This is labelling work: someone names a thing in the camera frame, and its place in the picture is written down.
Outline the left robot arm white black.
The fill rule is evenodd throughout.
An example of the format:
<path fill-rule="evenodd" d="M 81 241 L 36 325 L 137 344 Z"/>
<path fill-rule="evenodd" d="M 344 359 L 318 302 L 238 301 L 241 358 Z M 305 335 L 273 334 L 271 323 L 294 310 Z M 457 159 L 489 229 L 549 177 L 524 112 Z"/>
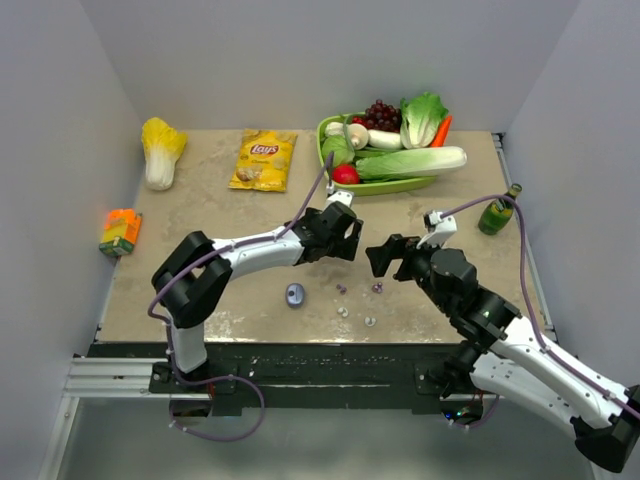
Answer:
<path fill-rule="evenodd" d="M 205 385 L 204 323 L 231 281 L 325 257 L 352 261 L 362 227 L 363 221 L 349 206 L 331 202 L 322 210 L 308 208 L 295 220 L 262 234 L 237 239 L 210 239 L 201 231 L 187 235 L 151 279 L 153 303 L 169 314 L 164 322 L 175 365 L 173 382 L 185 392 Z"/>

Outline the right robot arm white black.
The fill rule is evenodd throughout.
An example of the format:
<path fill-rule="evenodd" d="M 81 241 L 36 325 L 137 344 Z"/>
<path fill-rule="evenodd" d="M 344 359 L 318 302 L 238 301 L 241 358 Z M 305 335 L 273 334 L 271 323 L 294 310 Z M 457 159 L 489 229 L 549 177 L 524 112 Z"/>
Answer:
<path fill-rule="evenodd" d="M 449 320 L 462 341 L 426 378 L 469 392 L 474 386 L 504 396 L 556 424 L 578 451 L 604 470 L 624 469 L 639 439 L 639 388 L 608 380 L 544 337 L 500 295 L 481 286 L 459 249 L 422 246 L 394 234 L 365 250 L 372 273 L 413 281 Z"/>

